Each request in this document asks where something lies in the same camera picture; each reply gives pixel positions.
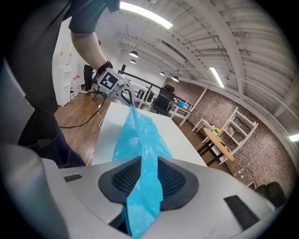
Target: white cabinet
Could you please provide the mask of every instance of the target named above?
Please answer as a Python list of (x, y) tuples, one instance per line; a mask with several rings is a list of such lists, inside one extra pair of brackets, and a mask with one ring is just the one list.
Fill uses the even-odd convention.
[(58, 66), (54, 69), (53, 85), (57, 104), (64, 106), (71, 100), (71, 67)]

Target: human arm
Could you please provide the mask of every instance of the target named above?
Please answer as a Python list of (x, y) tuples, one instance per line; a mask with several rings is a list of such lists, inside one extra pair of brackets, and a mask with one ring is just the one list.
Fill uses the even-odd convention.
[(71, 40), (79, 55), (95, 70), (107, 62), (94, 32), (91, 34), (71, 32)]
[[(81, 1), (74, 0), (73, 2), (80, 5)], [(95, 70), (107, 62), (95, 34), (99, 17), (106, 7), (111, 12), (118, 10), (119, 0), (90, 0), (74, 12), (69, 25), (76, 51)]]

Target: wooden table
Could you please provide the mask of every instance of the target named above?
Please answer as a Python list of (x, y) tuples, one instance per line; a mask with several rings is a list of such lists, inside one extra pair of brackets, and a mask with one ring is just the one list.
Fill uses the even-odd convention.
[(219, 138), (206, 127), (204, 127), (204, 132), (209, 138), (209, 140), (205, 142), (205, 144), (197, 151), (200, 154), (200, 156), (204, 155), (207, 151), (210, 151), (213, 146), (217, 147), (220, 151), (219, 155), (217, 155), (209, 163), (206, 164), (207, 166), (210, 166), (212, 163), (219, 160), (220, 157), (222, 157), (223, 155), (226, 156), (230, 161), (235, 160), (233, 154), (229, 151), (228, 147), (222, 142), (221, 138)]
[[(206, 166), (193, 145), (169, 117), (145, 110), (137, 109), (137, 111), (152, 118), (174, 159)], [(128, 106), (111, 102), (101, 126), (92, 165), (112, 161), (117, 140), (128, 114)]]

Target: wooden floor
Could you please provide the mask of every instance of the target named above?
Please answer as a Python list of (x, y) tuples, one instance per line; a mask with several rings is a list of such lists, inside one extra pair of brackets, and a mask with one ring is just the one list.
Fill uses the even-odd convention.
[[(91, 115), (98, 109), (98, 105), (101, 104), (102, 101), (103, 98), (101, 97), (94, 101), (90, 96), (80, 93), (70, 103), (64, 107), (59, 107), (55, 113), (55, 117), (60, 126), (80, 125), (91, 117)], [(111, 100), (107, 98), (105, 104), (99, 110), (99, 115), (102, 118), (105, 117), (108, 107), (112, 101), (120, 103), (118, 100)], [(182, 119), (179, 117), (173, 117), (173, 121), (177, 125), (180, 124), (181, 120)], [(98, 115), (95, 115), (87, 124), (81, 127), (62, 129), (65, 139), (69, 143), (70, 147), (79, 155), (81, 155), (86, 164), (89, 162), (90, 158), (92, 159), (91, 154), (94, 152), (98, 134), (100, 132), (100, 122), (101, 118)], [(186, 121), (181, 127), (178, 127), (195, 149), (199, 149), (201, 147), (201, 142), (203, 141), (204, 136), (197, 132), (191, 132), (193, 125), (189, 121)], [(213, 156), (208, 152), (202, 158), (205, 163), (207, 163), (213, 158)], [(210, 167), (230, 173), (226, 164), (219, 165), (217, 162), (215, 162)]]

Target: white ceiling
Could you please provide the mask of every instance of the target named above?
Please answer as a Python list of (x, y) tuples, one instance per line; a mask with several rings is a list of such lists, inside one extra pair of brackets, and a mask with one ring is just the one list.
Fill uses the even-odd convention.
[(276, 117), (288, 134), (299, 133), (296, 60), (275, 22), (254, 2), (125, 2), (152, 11), (173, 26), (167, 30), (126, 10), (109, 14), (107, 25), (118, 39), (120, 48), (137, 49), (141, 56), (159, 65), (169, 75), (219, 87), (209, 70), (214, 67), (227, 91), (246, 98)]

